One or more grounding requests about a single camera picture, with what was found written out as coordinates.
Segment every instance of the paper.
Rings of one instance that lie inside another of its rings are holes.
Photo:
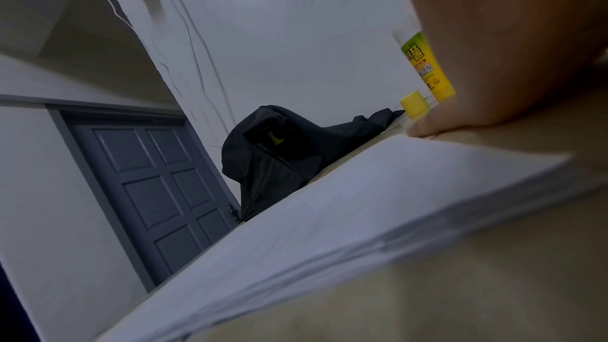
[[[180,336],[597,186],[568,156],[391,137],[223,238],[100,340]]]

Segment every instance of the door panel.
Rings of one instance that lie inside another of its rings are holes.
[[[66,121],[155,284],[236,225],[182,123]]]

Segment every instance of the skin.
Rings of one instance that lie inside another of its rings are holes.
[[[412,0],[456,96],[407,131],[499,124],[608,46],[608,0]]]

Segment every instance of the black bag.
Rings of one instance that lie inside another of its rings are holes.
[[[319,127],[278,106],[259,107],[222,146],[222,172],[241,184],[241,220],[249,220],[321,170],[380,134],[403,111]]]

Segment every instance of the brown table surface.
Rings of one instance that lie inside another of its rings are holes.
[[[607,74],[516,121],[434,138],[608,170]],[[408,122],[364,148],[393,134]],[[358,149],[322,173],[326,175]],[[195,341],[608,341],[608,191],[193,334]]]

